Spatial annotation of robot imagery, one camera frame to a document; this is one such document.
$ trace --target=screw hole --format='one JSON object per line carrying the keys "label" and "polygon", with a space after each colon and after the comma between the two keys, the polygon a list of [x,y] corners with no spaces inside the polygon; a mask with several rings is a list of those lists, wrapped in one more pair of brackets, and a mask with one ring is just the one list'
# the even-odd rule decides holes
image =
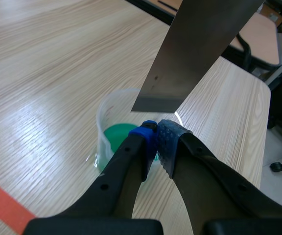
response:
{"label": "screw hole", "polygon": [[245,192],[247,190],[247,187],[243,184],[239,184],[238,189]]}
{"label": "screw hole", "polygon": [[107,189],[108,189],[108,185],[107,185],[107,184],[101,185],[101,189],[102,189],[102,190],[107,190]]}

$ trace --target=plastic beaker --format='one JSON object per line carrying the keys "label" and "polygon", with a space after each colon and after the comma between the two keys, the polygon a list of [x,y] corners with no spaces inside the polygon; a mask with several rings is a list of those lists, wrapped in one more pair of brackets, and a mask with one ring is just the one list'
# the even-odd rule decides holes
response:
{"label": "plastic beaker", "polygon": [[162,119],[169,119],[183,125],[176,112],[174,114],[131,112],[139,91],[138,89],[128,89],[110,93],[98,107],[96,114],[98,136],[95,166],[101,171],[128,136],[129,131],[140,126],[144,121],[153,120],[158,123]]}

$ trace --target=metal plate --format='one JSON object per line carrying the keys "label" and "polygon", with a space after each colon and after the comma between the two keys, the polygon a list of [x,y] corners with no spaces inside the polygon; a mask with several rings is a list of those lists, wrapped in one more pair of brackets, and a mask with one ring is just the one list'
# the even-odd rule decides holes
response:
{"label": "metal plate", "polygon": [[173,113],[263,0],[184,0],[132,111]]}

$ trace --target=floor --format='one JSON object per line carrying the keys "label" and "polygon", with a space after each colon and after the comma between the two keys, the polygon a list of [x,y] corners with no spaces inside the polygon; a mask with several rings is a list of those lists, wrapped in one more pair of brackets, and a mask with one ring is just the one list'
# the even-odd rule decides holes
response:
{"label": "floor", "polygon": [[267,130],[260,190],[282,205],[282,171],[272,172],[273,162],[282,163],[282,129],[277,126]]}

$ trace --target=orange tape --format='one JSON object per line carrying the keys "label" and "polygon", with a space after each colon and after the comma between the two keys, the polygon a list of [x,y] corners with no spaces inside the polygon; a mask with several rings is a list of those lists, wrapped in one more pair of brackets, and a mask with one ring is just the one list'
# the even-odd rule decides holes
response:
{"label": "orange tape", "polygon": [[22,234],[35,215],[0,188],[0,220],[14,232]]}

